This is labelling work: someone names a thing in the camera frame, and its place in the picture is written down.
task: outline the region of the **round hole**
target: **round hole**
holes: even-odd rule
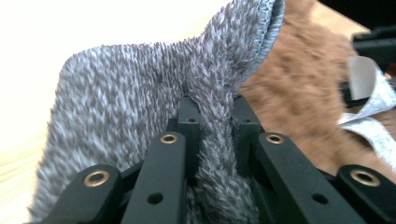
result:
[[[161,193],[153,193],[148,196],[148,203],[157,204],[163,201],[163,195]]]
[[[373,181],[373,179],[370,176],[365,175],[365,174],[358,174],[358,177],[365,181]]]
[[[276,134],[270,134],[267,136],[267,141],[273,144],[282,144],[284,142],[283,138]]]
[[[103,178],[105,178],[105,176],[103,174],[96,174],[96,175],[92,175],[90,177],[90,181],[91,182],[98,182],[98,181],[102,180]]]
[[[312,199],[317,202],[317,203],[321,203],[321,204],[326,204],[329,202],[329,200],[327,200],[327,198],[325,196],[323,196],[323,194],[313,194],[312,195]]]
[[[173,134],[167,134],[161,137],[161,142],[165,144],[173,144],[177,141],[177,136]]]
[[[352,170],[350,172],[350,175],[354,180],[365,186],[378,187],[381,183],[375,175],[372,175],[369,172],[363,170]]]
[[[84,178],[84,185],[90,188],[98,187],[107,182],[110,178],[108,171],[98,170],[94,171]]]

